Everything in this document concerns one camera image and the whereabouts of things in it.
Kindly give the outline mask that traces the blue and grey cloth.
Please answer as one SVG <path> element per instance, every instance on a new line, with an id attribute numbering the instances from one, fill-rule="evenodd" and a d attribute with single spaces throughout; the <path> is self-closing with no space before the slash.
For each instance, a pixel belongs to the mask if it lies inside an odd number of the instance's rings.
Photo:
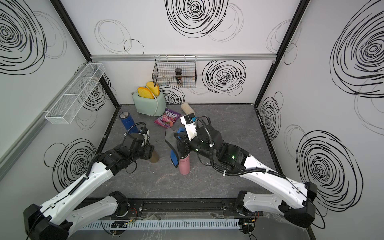
<path id="1" fill-rule="evenodd" d="M 175 168 L 178 168 L 181 159 L 180 141 L 180 134 L 177 131 L 171 128 L 166 130 L 165 142 L 171 149 L 171 161 Z"/>

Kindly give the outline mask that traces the gold thermos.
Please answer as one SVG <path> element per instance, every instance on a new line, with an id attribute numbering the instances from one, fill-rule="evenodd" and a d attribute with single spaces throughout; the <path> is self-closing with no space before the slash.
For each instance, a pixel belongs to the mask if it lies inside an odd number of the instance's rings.
<path id="1" fill-rule="evenodd" d="M 153 150 L 153 152 L 152 152 L 152 156 L 151 156 L 151 158 L 149 159 L 149 161 L 150 161 L 151 163 L 157 163 L 157 162 L 159 161 L 159 159 L 160 159 L 159 154 L 158 154 L 155 150 Z"/>

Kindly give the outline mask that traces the blue thermos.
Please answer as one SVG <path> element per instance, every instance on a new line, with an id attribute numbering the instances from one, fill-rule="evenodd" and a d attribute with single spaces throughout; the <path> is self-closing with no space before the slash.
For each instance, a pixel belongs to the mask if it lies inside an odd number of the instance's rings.
<path id="1" fill-rule="evenodd" d="M 135 125 L 135 122 L 129 112 L 122 112 L 119 114 L 119 118 L 124 125 L 126 131 L 129 131 L 129 133 L 137 133 L 139 130 Z"/>

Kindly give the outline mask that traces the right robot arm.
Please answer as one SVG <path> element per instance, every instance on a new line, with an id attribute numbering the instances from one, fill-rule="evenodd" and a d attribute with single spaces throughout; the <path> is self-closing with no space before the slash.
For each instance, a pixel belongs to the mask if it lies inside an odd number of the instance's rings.
<path id="1" fill-rule="evenodd" d="M 258 161 L 248 151 L 226 143 L 208 118 L 194 114 L 181 117 L 185 131 L 175 133 L 177 159 L 195 152 L 209 160 L 208 166 L 223 177 L 241 177 L 270 191 L 269 194 L 239 194 L 239 212 L 267 212 L 283 216 L 288 222 L 308 228 L 316 218 L 314 200 L 317 186 L 297 182 Z"/>

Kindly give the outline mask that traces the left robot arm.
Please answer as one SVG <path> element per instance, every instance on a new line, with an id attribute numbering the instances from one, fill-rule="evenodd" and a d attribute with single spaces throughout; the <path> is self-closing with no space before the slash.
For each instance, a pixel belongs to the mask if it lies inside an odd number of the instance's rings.
<path id="1" fill-rule="evenodd" d="M 149 160 L 154 152 L 149 130 L 144 122 L 137 133 L 127 131 L 123 141 L 105 153 L 96 154 L 84 175 L 55 197 L 24 212 L 28 240 L 65 240 L 84 226 L 106 216 L 125 217 L 131 210 L 127 198 L 119 191 L 93 204 L 78 205 L 95 189 L 138 159 Z"/>

